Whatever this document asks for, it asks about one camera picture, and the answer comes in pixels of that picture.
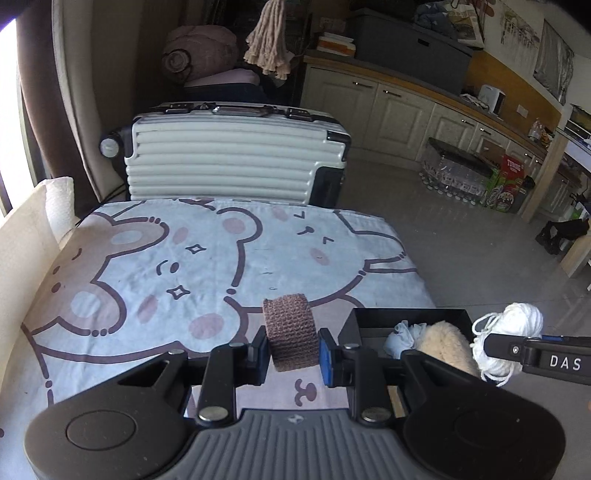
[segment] wall outlet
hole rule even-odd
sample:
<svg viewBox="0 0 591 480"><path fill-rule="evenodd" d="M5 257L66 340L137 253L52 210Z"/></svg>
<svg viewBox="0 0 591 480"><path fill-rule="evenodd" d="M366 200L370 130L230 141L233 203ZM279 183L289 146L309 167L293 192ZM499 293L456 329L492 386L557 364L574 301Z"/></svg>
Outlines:
<svg viewBox="0 0 591 480"><path fill-rule="evenodd" d="M525 108L523 108L522 105L520 105L517 107L517 113L520 114L523 118L527 118L529 112Z"/></svg>

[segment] white suitcase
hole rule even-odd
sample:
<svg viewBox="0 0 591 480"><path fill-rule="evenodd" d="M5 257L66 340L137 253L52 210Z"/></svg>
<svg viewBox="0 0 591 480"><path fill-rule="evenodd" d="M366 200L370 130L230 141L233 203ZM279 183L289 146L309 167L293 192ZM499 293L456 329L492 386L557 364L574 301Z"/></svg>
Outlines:
<svg viewBox="0 0 591 480"><path fill-rule="evenodd" d="M351 140L330 115L224 102L154 110L117 132L132 200L223 196L335 206ZM103 153L112 140L103 139Z"/></svg>

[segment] poster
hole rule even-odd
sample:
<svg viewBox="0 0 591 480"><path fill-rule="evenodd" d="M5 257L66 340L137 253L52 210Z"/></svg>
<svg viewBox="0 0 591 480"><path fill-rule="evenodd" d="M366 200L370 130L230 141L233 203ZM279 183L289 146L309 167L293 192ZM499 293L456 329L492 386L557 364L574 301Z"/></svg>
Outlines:
<svg viewBox="0 0 591 480"><path fill-rule="evenodd" d="M534 73L540 38L525 20L499 1L501 8L501 54L503 63L521 76Z"/></svg>

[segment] bed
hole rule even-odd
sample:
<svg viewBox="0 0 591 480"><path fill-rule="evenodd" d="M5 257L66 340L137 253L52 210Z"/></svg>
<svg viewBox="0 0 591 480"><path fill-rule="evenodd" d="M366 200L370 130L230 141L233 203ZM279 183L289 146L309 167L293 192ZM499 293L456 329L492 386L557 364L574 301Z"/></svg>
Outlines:
<svg viewBox="0 0 591 480"><path fill-rule="evenodd" d="M61 250L22 323L0 392L0 478L34 479L22 440L48 405L171 349L200 356L252 340L263 300L291 293L306 295L317 328L335 338L353 307L433 307L380 218L227 199L101 207ZM347 406L318 366L270 365L263 386L236 396L239 411Z"/></svg>

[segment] wooden backsplash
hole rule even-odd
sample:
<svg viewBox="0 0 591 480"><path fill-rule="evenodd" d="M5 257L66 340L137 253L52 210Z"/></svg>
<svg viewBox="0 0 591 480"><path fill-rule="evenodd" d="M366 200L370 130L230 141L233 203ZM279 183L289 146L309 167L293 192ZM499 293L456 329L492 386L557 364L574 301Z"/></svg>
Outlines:
<svg viewBox="0 0 591 480"><path fill-rule="evenodd" d="M477 51L470 62L465 85L474 87L478 93L480 87L485 84L505 92L506 98L500 117L525 135L529 133L536 118L552 131L558 126L561 112L540 92L489 53ZM527 118L517 113L518 105L529 111Z"/></svg>

